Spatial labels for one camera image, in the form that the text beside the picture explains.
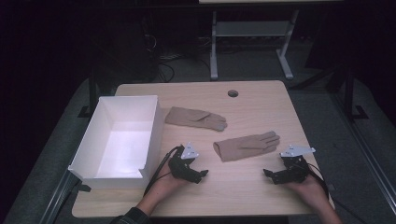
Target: wooden table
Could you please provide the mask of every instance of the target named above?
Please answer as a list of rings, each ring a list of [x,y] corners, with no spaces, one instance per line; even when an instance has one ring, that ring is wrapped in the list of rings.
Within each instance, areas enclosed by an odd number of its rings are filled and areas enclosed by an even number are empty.
[[[237,97],[228,96],[230,90]],[[279,152],[288,145],[309,147],[284,84],[280,81],[128,84],[116,95],[158,95],[164,115],[171,106],[196,108],[222,115],[228,127],[222,133],[165,124],[161,158],[173,147],[191,142],[200,153],[191,168],[209,170],[200,184],[190,184],[160,204],[154,217],[286,216],[311,213],[290,190],[274,185],[262,169],[284,170]],[[277,150],[241,161],[222,162],[215,141],[275,131]],[[305,159],[317,165],[313,154]],[[75,217],[115,217],[142,198],[143,189],[81,191],[73,207]]]

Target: person's left hand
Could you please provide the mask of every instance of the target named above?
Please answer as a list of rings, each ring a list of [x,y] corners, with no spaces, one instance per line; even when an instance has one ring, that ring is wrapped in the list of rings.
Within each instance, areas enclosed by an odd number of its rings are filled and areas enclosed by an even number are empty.
[[[190,183],[184,179],[174,178],[171,174],[168,162],[163,166],[158,174],[157,181],[153,184],[148,194],[154,194],[157,200],[162,201],[177,189]]]

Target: person's right hand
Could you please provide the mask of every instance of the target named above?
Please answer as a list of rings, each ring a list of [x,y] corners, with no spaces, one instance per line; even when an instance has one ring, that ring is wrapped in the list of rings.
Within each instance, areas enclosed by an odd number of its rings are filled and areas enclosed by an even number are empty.
[[[322,207],[323,204],[329,203],[322,186],[312,175],[308,175],[302,183],[290,182],[285,186],[294,190],[305,203],[315,210]]]
[[[284,185],[294,190],[318,214],[323,224],[342,223],[340,217],[332,208],[322,186],[312,175],[308,175],[302,183],[290,182]]]

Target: beige glove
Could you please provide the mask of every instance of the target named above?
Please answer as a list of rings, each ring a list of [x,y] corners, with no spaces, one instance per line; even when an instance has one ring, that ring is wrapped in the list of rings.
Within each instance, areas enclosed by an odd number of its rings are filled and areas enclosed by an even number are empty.
[[[227,123],[224,117],[203,110],[186,109],[172,106],[165,118],[165,123],[197,128],[224,131]]]
[[[275,151],[279,138],[271,131],[215,142],[213,148],[222,161],[237,161]]]

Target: open box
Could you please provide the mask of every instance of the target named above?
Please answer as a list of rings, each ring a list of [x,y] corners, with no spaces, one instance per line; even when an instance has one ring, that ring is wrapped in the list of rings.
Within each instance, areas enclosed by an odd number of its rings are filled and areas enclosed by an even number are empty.
[[[143,189],[163,135],[158,96],[100,97],[68,170],[92,189]]]

